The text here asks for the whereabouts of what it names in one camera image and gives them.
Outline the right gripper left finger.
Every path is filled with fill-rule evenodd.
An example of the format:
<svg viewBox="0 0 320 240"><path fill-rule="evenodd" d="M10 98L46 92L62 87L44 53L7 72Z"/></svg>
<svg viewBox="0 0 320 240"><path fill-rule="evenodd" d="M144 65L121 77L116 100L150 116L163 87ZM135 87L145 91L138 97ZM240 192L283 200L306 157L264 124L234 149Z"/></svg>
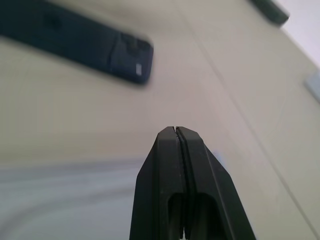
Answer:
<svg viewBox="0 0 320 240"><path fill-rule="evenodd" d="M135 183L131 240L178 240L185 193L180 141L172 126L160 131Z"/></svg>

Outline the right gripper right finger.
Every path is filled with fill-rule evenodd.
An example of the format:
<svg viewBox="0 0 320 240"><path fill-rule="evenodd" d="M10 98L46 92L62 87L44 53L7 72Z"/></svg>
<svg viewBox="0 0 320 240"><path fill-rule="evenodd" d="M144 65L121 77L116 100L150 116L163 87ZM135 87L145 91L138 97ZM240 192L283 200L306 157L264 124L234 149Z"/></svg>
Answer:
<svg viewBox="0 0 320 240"><path fill-rule="evenodd" d="M187 240L256 238L231 176L200 135L177 127L186 182Z"/></svg>

